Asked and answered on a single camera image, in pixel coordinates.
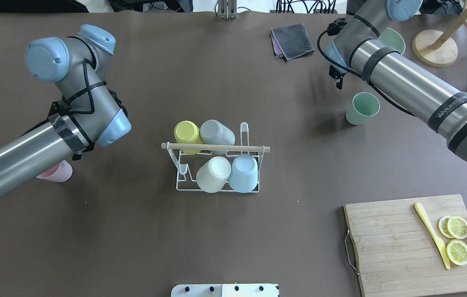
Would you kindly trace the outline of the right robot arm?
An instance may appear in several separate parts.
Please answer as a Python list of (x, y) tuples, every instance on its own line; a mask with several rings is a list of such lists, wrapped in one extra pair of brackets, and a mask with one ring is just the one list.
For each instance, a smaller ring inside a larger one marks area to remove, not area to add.
[(421, 3), (367, 0), (321, 54), (338, 71), (332, 75), (338, 87), (346, 73), (358, 76), (442, 135), (448, 149), (467, 162), (467, 93), (377, 40), (392, 21), (411, 18)]

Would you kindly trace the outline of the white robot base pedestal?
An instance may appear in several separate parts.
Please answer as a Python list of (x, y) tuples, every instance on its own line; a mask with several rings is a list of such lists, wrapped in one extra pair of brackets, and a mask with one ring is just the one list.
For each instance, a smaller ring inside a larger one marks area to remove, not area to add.
[(279, 297), (278, 284), (179, 284), (171, 290), (171, 297)]

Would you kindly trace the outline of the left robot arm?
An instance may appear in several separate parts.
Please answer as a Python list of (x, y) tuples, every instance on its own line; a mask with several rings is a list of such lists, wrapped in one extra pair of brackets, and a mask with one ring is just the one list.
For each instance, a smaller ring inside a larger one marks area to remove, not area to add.
[(24, 61), (37, 79), (62, 93), (46, 120), (0, 148), (0, 197), (67, 158), (79, 160), (96, 144), (106, 147), (130, 132), (128, 113), (107, 87), (116, 38), (84, 24), (75, 36), (29, 43)]

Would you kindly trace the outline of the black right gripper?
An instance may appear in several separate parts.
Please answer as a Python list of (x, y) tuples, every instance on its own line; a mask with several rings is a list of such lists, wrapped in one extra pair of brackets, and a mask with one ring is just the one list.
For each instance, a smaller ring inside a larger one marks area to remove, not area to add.
[(343, 89), (344, 76), (346, 73), (346, 70), (339, 70), (334, 65), (330, 66), (329, 76), (336, 82), (336, 87), (338, 90)]

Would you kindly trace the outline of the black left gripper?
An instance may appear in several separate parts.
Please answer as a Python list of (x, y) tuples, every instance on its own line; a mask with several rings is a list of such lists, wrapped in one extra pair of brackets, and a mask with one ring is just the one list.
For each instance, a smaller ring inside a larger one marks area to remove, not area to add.
[(72, 107), (63, 102), (63, 101), (54, 101), (50, 106), (50, 111), (48, 112), (48, 120), (52, 120), (56, 115), (59, 116), (69, 116), (71, 115)]

